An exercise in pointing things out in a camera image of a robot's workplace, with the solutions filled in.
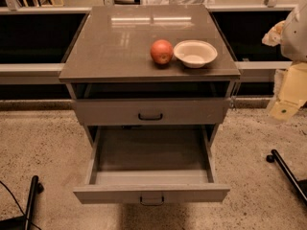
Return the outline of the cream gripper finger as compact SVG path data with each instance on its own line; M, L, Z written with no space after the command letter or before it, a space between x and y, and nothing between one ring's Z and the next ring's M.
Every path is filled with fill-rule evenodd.
M268 104L269 115L280 122L292 118L307 103L307 63L293 62L286 70L274 75L273 98Z
M271 47L280 44L284 24L285 21L280 21L271 27L270 30L263 36L262 43Z

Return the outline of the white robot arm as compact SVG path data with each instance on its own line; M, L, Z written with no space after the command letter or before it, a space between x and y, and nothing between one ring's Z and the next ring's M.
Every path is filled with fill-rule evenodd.
M286 70L276 70L269 115L288 121L307 103L307 0L302 0L287 18L275 24L262 38L268 46L279 45L281 55L292 61Z

